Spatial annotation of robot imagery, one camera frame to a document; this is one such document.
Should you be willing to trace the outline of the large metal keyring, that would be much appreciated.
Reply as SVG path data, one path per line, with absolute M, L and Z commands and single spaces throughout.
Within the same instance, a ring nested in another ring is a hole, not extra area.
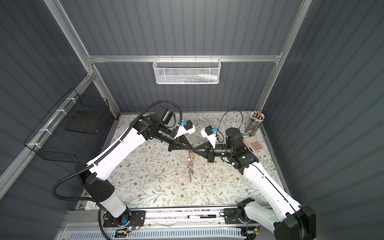
M 192 182 L 192 177 L 194 175 L 194 162 L 195 162 L 194 159 L 190 163 L 187 161 L 187 169 L 188 169 L 190 183 Z

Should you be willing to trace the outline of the red tagged key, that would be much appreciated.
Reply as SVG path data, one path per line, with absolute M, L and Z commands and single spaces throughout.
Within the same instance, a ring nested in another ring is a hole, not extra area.
M 187 157 L 187 161 L 190 163 L 192 160 L 193 160 L 193 153 L 189 153 L 188 157 Z

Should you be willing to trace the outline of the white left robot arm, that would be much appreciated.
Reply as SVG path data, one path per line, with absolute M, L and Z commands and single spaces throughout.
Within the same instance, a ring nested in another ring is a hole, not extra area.
M 192 121 L 181 119 L 171 130 L 166 127 L 171 117 L 172 112 L 163 107 L 154 114 L 136 117 L 116 141 L 87 163 L 88 169 L 81 174 L 82 184 L 96 204 L 114 218 L 127 213 L 128 207 L 108 178 L 131 152 L 149 139 L 167 143 L 170 152 L 193 148 L 185 136 L 196 130 Z

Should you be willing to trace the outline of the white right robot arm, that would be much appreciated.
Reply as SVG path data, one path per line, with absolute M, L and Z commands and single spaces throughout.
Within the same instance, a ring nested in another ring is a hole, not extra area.
M 316 214 L 310 206 L 302 206 L 280 187 L 267 173 L 259 159 L 244 144 L 218 144 L 206 142 L 193 152 L 209 162 L 227 158 L 228 162 L 248 179 L 265 197 L 271 210 L 248 198 L 238 203 L 239 220 L 255 221 L 277 240 L 314 240 L 317 237 Z

